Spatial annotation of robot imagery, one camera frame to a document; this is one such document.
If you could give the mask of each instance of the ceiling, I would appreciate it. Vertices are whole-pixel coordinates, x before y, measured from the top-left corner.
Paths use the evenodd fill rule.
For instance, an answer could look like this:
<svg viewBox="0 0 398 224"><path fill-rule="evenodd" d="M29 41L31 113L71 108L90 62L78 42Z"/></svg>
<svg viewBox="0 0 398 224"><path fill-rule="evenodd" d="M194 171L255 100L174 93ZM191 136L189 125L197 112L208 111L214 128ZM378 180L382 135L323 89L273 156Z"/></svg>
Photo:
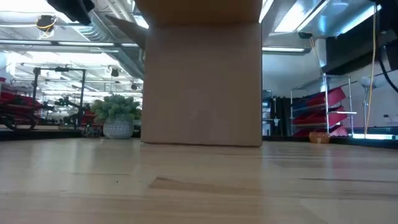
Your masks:
<svg viewBox="0 0 398 224"><path fill-rule="evenodd" d="M148 28L141 12L134 7L134 1L94 0L93 2L95 9L90 13L93 23L84 27L72 23L65 15L49 6L46 0L8 1L0 8L0 39L132 43L132 40L105 16L130 19L140 26ZM127 15L123 14L123 10L119 10L116 2L122 5ZM359 17L369 11L372 2L369 0L265 0L263 6L263 11L265 10L265 17L262 20L263 47L310 49L309 41L300 39L297 35L298 31L311 32L316 38L339 35L358 23ZM44 33L36 28L36 19L43 14L55 15L58 18L54 32L49 36L44 36ZM291 66L284 66L280 63L278 60L280 57L275 55L279 53L269 52L267 55L272 63L267 63L267 68L263 68L266 73L293 72ZM289 57L292 64L296 64L295 61L300 63L305 61L304 59L295 59L303 54L293 53L292 55L291 58ZM87 80L89 81L107 82L105 85L104 83L86 83L86 94L93 92L93 95L101 96L102 93L113 91L127 92L128 95L138 98L141 96L140 93L131 90L131 82L138 83L142 87L144 73L142 59L144 56L143 51L138 47L0 44L1 57L12 60L12 66L15 66L12 76L16 80L28 80L18 81L18 84L21 85L30 85L29 79L33 78L33 67L68 66L87 69ZM118 69L119 77L111 77L110 68ZM42 72L41 78L59 79L60 75L69 80L81 79L81 74L78 72L62 74ZM115 79L121 82L112 83ZM76 91L77 84L79 82L39 82L39 87L42 91L53 91L51 93L54 93L54 97L58 97L59 92L56 90Z"/></svg>
<svg viewBox="0 0 398 224"><path fill-rule="evenodd" d="M46 0L13 0L7 4L3 4L0 8L0 39L9 40L57 40L57 41L74 41L74 42L125 42L131 40L119 31L105 15L113 15L114 13L106 4L106 1L94 1L95 9L90 16L94 24L89 27L83 27L77 23L73 23L62 13L52 8ZM123 6L128 13L134 16L136 22L147 27L145 20L140 16L137 9L132 8L132 4L123 1ZM57 16L57 23L50 37L43 37L43 32L36 28L36 20L41 15ZM102 26L101 32L98 32L98 26ZM107 32L109 37L104 37L102 32ZM54 68L57 66L67 66L71 68L87 69L88 82L85 83L85 100L90 100L90 95L104 96L109 92L125 94L128 96L136 96L141 101L141 91L132 90L131 85L135 83L142 88L142 77L137 75L133 69L123 64L120 58L126 58L132 61L139 61L139 49L120 48L101 48L101 47L59 47L44 45L0 45L0 58L7 58L7 62L12 62L7 68L11 71L15 85L24 85L31 87L31 80L34 79L33 68ZM119 76L112 77L111 69L118 69ZM57 79L71 80L70 82L54 82ZM39 80L51 80L48 82L39 81L39 90L46 93L50 99L59 98L66 94L80 95L81 89L81 72L53 72L43 70Z"/></svg>

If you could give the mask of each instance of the pipe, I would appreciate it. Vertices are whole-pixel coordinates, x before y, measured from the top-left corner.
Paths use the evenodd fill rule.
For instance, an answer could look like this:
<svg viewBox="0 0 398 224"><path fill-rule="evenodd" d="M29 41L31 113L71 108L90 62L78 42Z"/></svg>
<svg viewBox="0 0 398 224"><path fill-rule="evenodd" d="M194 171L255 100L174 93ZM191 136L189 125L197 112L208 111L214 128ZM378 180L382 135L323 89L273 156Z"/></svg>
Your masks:
<svg viewBox="0 0 398 224"><path fill-rule="evenodd" d="M39 45L39 46L59 46L59 47L99 47L99 48L138 48L133 43L116 42L78 42L78 41L49 41L49 40L20 40L20 39L0 39L0 45Z"/></svg>
<svg viewBox="0 0 398 224"><path fill-rule="evenodd" d="M323 74L323 82L325 84L326 90L325 90L325 106L326 106L326 132L330 134L329 130L329 100L328 100L328 78L326 77L326 74Z"/></svg>
<svg viewBox="0 0 398 224"><path fill-rule="evenodd" d="M368 87L364 87L365 88L365 95L363 96L363 129L365 132L365 127L366 127L366 113L368 112L368 94L369 94L369 88Z"/></svg>
<svg viewBox="0 0 398 224"><path fill-rule="evenodd" d="M0 51L13 51L13 52L24 52L27 50L28 47L17 47L17 46L12 46L12 47L4 47L0 45ZM82 53L82 54L102 54L102 53L119 53L119 50L113 50L113 49L60 49L60 48L45 48L45 49L40 49L36 48L34 49L35 52L55 52L55 53Z"/></svg>
<svg viewBox="0 0 398 224"><path fill-rule="evenodd" d="M33 78L14 78L13 80L19 82L31 82L34 81ZM81 82L81 80L61 80L55 78L49 79L38 79L38 82ZM121 84L121 83L130 83L131 80L85 80L85 83L113 83L113 84Z"/></svg>
<svg viewBox="0 0 398 224"><path fill-rule="evenodd" d="M353 112L353 97L351 95L351 75L348 75L348 91L349 91L349 111ZM351 137L354 137L354 117L352 114L350 115L349 120L351 123Z"/></svg>
<svg viewBox="0 0 398 224"><path fill-rule="evenodd" d="M75 129L81 126L81 119L83 118L83 110L81 109L83 108L83 97L85 94L86 70L83 70L82 72L83 72L83 78L81 79L81 93L80 93L80 107L79 107L80 110L78 110L77 113L78 115L76 120L77 126L75 126Z"/></svg>
<svg viewBox="0 0 398 224"><path fill-rule="evenodd" d="M40 72L41 69L39 67L35 67L33 69L33 73L35 74L35 80L33 81L33 97L32 97L33 107L35 107L36 104L37 79L39 78Z"/></svg>
<svg viewBox="0 0 398 224"><path fill-rule="evenodd" d="M90 27L91 25L85 26L82 24L56 24L58 27ZM12 28L26 28L36 27L34 22L0 22L0 27L12 27Z"/></svg>
<svg viewBox="0 0 398 224"><path fill-rule="evenodd" d="M80 91L69 91L69 90L42 90L43 93L46 95L51 95L51 94L80 94ZM113 91L114 94L119 94L119 95L131 95L131 96L142 96L141 91L136 90L136 91ZM108 96L110 93L108 91L86 91L85 95L90 95L90 96Z"/></svg>
<svg viewBox="0 0 398 224"><path fill-rule="evenodd" d="M93 30L91 32L99 32L101 33L102 39L100 41L103 42L114 42L117 38L112 34L109 28L104 24L104 22L98 17L98 15L92 11L91 12L91 21L93 25ZM88 31L81 28L76 28L81 35L83 35L86 39L90 41L98 41L92 39L92 36L88 34ZM126 53L124 48L121 48L119 53L109 53L114 59L118 60L121 63L122 68L128 72L132 77L141 78L144 77L144 69L142 66L142 62L139 61L139 58L130 56L131 52L140 51L138 48L130 49L129 54Z"/></svg>
<svg viewBox="0 0 398 224"><path fill-rule="evenodd" d="M293 136L293 90L290 91L290 136Z"/></svg>
<svg viewBox="0 0 398 224"><path fill-rule="evenodd" d="M120 2L120 0L114 0L115 5L120 9L122 12L123 16L126 18L127 21L129 22L134 22L137 23L135 18L132 17L127 10L124 8L123 4Z"/></svg>
<svg viewBox="0 0 398 224"><path fill-rule="evenodd" d="M116 8L113 6L113 4L111 3L110 0L105 0L105 3L109 6L110 10L114 13L116 18L118 18L118 19L123 18L122 15L120 15L120 12L118 10L116 10Z"/></svg>

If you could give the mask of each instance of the metal rack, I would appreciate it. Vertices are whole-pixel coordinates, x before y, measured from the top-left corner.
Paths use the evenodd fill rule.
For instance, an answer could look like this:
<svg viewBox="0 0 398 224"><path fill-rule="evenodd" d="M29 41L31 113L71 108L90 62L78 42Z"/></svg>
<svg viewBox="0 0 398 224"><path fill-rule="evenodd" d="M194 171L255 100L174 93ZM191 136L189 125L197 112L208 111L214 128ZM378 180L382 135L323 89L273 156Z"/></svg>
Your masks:
<svg viewBox="0 0 398 224"><path fill-rule="evenodd" d="M335 80L337 83L342 84L341 81L344 79L348 78L348 91L349 91L349 111L329 111L330 106L328 104L328 90L330 89L330 80ZM307 106L303 108L299 108L296 110L293 110L293 92L299 91L299 90L307 90L309 88L313 87L319 87L318 91L321 90L321 86L325 87L325 103L319 104L319 105L313 105L313 106ZM318 123L318 124L293 124L293 112L296 111L301 111L301 110L315 110L315 109L320 109L320 108L325 108L325 113L326 113L326 123ZM317 127L317 126L324 126L326 127L326 131L328 134L330 134L330 123L329 123L329 114L332 113L339 113L339 114L349 114L349 119L350 119L350 126L351 126L351 136L354 134L354 122L353 122L353 115L356 114L356 112L353 111L353 103L352 103L352 96L351 96L351 75L346 76L341 76L341 75L326 75L323 74L320 78L316 80L312 80L310 82L304 83L303 85L300 85L298 87L295 87L290 91L290 132L291 135L294 133L294 126L296 127Z"/></svg>
<svg viewBox="0 0 398 224"><path fill-rule="evenodd" d="M278 119L277 116L273 116L273 118L272 118L272 116L271 116L271 108L272 108L271 104L274 105L274 110L276 111L276 98L274 96L272 96L272 92L270 90L263 90L262 91L262 106L261 106L262 107L262 109L261 109L262 110L262 115L261 115L261 118L262 118L262 135L263 136L273 135L274 134L273 131L275 130L275 129L271 128L272 126L270 126L270 129L268 130L268 133L264 134L265 124L272 124L273 123L274 126L276 128L278 128L278 124L279 124L279 121L280 121L280 119Z"/></svg>
<svg viewBox="0 0 398 224"><path fill-rule="evenodd" d="M39 75L42 70L51 70L56 72L69 72L69 71L80 71L82 72L82 79L81 79L81 93L80 93L80 108L83 107L83 96L85 91L85 81L86 81L86 69L84 68L67 68L67 67L56 67L56 68L40 68L35 67L33 69L33 73L35 75L35 79L33 81L33 106L35 105L36 93L37 93L37 82L39 79ZM75 129L80 127L81 125L81 118L83 117L83 111L78 111L78 118L76 120Z"/></svg>

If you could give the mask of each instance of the red shelf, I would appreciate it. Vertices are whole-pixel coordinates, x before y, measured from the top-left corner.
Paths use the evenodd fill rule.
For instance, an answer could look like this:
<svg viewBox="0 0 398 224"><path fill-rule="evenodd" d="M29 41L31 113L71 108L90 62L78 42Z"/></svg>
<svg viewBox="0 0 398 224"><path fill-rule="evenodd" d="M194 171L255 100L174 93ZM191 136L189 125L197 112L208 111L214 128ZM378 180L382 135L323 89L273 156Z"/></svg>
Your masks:
<svg viewBox="0 0 398 224"><path fill-rule="evenodd" d="M22 101L23 105L12 104L16 97L18 97L18 99ZM16 95L6 91L0 92L0 104L3 104L3 106L5 107L9 107L18 111L38 110L43 107L43 105L37 100L35 100L35 107L33 107L32 97Z"/></svg>
<svg viewBox="0 0 398 224"><path fill-rule="evenodd" d="M334 106L346 98L341 87L334 88L328 91L328 106ZM301 100L296 101L292 107L293 111L309 110L314 108L324 108L326 103L325 92L317 93Z"/></svg>
<svg viewBox="0 0 398 224"><path fill-rule="evenodd" d="M330 111L345 111L342 106L332 108ZM329 114L329 126L332 127L342 120L347 118L347 114L330 113ZM326 125L326 110L320 110L315 112L306 112L293 119L293 124L302 126L319 126Z"/></svg>

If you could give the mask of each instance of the white wall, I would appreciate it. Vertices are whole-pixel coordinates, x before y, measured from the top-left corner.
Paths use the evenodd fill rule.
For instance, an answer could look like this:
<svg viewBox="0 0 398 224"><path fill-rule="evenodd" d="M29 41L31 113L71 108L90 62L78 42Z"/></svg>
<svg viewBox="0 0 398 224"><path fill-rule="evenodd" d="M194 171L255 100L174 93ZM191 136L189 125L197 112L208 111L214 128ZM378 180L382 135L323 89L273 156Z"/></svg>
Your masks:
<svg viewBox="0 0 398 224"><path fill-rule="evenodd" d="M5 52L0 52L0 77L6 78L6 83L9 83L14 78L15 64L10 64L9 55Z"/></svg>
<svg viewBox="0 0 398 224"><path fill-rule="evenodd" d="M368 77L371 73L371 66L365 66L354 72L351 72L351 81L358 81L361 77ZM380 74L381 69L376 65L375 74ZM294 55L268 55L262 56L262 89L272 90L274 96L290 97L290 91L295 86L309 82L318 78L320 75L315 56L310 52L303 56ZM393 83L398 85L398 71L389 73ZM334 80L330 87L338 87L348 82L348 79ZM349 110L348 85L343 87L347 98L343 101L345 110ZM356 82L352 84L354 127L363 127L363 97L364 88ZM307 95L305 91L295 92L294 97ZM374 89L371 105L371 115L369 118L369 127L373 126L398 126L398 123L388 123L383 115L388 114L390 117L398 115L398 93L396 93L387 82L384 86ZM344 122L345 126L349 126L349 120Z"/></svg>
<svg viewBox="0 0 398 224"><path fill-rule="evenodd" d="M262 56L262 89L274 96L290 97L292 88L320 77L320 69L312 52L305 55Z"/></svg>
<svg viewBox="0 0 398 224"><path fill-rule="evenodd" d="M355 80L360 79L362 76L368 77L370 76L370 71L370 66L364 67L363 69L351 73L351 76ZM389 72L389 77L395 85L398 85L398 70ZM383 75L377 77L377 79L379 78L384 81L384 85L373 90L369 127L398 126L398 123L387 122L383 117L385 114L388 114L391 118L398 115L398 93L385 81ZM343 91L347 95L347 98L343 101L343 106L345 110L349 110L348 85L343 87ZM351 94L353 98L353 111L358 113L354 115L354 127L363 127L364 88L359 82L352 84ZM345 122L345 126L349 126L348 120Z"/></svg>

